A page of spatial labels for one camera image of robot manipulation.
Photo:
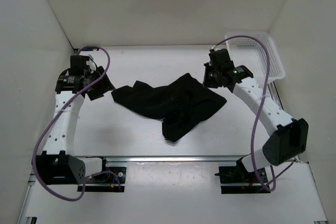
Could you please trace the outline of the black shorts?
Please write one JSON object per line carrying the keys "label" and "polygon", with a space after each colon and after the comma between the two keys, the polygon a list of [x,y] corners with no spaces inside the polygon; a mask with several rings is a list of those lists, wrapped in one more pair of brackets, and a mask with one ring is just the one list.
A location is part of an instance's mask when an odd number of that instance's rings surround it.
{"label": "black shorts", "polygon": [[173,143],[227,103],[189,73],[167,86],[154,88],[136,81],[133,86],[123,86],[111,94],[115,103],[146,118],[160,120],[162,135]]}

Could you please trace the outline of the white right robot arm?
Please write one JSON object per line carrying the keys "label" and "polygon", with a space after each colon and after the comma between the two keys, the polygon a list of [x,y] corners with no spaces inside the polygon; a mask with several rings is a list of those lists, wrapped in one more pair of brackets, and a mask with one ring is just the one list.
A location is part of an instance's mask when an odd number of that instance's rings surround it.
{"label": "white right robot arm", "polygon": [[262,148],[236,162],[235,175],[240,181],[247,182],[254,177],[255,170],[278,166],[306,150],[308,122],[305,119],[296,120],[266,96],[245,66],[231,68],[227,72],[209,62],[204,66],[204,86],[227,88],[250,108],[269,135]]}

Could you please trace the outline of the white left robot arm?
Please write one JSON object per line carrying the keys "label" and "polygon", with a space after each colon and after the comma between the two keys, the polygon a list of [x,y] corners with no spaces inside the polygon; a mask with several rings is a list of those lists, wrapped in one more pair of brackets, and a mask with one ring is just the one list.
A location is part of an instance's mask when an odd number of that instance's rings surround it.
{"label": "white left robot arm", "polygon": [[75,157],[75,131],[79,112],[85,97],[91,101],[112,91],[104,68],[81,70],[68,69],[61,73],[56,83],[55,122],[47,130],[46,143],[35,158],[38,175],[46,185],[82,184],[92,175],[98,182],[105,182],[110,169],[99,157]]}

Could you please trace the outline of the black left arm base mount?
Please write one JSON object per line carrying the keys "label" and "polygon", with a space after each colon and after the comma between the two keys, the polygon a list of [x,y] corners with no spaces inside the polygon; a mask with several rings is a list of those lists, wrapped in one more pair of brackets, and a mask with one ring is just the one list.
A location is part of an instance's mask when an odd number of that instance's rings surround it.
{"label": "black left arm base mount", "polygon": [[123,193],[127,177],[126,166],[104,166],[104,170],[113,172],[86,178],[86,193]]}

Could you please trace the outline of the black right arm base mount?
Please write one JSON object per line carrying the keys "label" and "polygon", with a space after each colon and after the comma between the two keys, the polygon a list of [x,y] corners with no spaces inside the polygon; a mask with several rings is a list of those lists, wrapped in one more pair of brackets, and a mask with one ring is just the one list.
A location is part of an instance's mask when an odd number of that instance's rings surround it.
{"label": "black right arm base mount", "polygon": [[219,177],[221,194],[267,194],[254,172],[244,175],[236,166],[220,166],[214,174]]}

